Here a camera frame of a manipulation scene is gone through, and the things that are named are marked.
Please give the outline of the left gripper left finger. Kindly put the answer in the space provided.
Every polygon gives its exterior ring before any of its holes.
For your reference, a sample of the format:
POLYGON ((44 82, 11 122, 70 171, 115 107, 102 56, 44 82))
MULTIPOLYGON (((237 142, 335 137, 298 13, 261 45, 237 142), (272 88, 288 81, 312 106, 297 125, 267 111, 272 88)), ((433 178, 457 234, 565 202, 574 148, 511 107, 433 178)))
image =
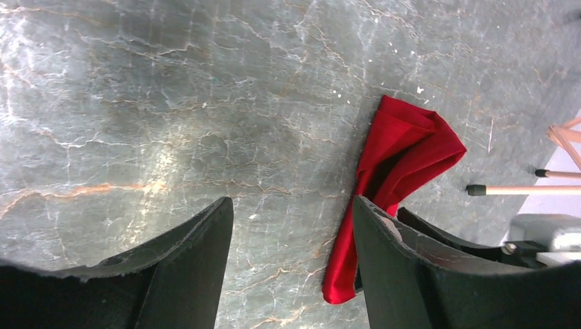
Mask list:
POLYGON ((99 264, 58 271, 1 261, 2 328, 213 328, 232 240, 222 197, 99 264))

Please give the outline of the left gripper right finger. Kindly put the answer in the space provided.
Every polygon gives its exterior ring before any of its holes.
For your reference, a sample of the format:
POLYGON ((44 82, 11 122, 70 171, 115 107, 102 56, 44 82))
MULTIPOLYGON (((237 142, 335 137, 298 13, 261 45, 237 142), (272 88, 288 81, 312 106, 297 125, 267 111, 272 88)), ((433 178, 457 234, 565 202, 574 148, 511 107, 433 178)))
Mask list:
POLYGON ((580 261, 530 269, 473 256, 360 196, 353 223, 372 328, 580 327, 580 261))

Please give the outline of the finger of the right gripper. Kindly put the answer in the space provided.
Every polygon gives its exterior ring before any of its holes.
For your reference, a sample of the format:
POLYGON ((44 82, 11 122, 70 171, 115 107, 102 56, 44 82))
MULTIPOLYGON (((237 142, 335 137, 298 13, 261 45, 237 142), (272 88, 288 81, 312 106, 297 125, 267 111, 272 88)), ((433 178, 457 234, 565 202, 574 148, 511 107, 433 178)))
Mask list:
POLYGON ((472 243, 454 236, 428 223, 406 208, 400 208, 397 211, 397 219, 440 243, 473 256, 530 269, 538 269, 545 266, 536 259, 538 253, 545 251, 545 246, 534 241, 508 241, 500 246, 491 247, 472 243))

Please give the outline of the red cloth napkin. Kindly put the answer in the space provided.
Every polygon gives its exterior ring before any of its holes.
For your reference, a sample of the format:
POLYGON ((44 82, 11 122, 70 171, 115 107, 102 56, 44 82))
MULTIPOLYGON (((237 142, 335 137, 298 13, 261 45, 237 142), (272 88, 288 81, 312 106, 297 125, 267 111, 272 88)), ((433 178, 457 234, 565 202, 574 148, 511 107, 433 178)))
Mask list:
MULTIPOLYGON (((363 196, 390 216, 399 203, 457 164, 467 148, 438 113, 385 95, 356 169, 353 197, 363 196)), ((323 299, 342 304, 356 296, 358 256, 349 202, 322 283, 323 299)))

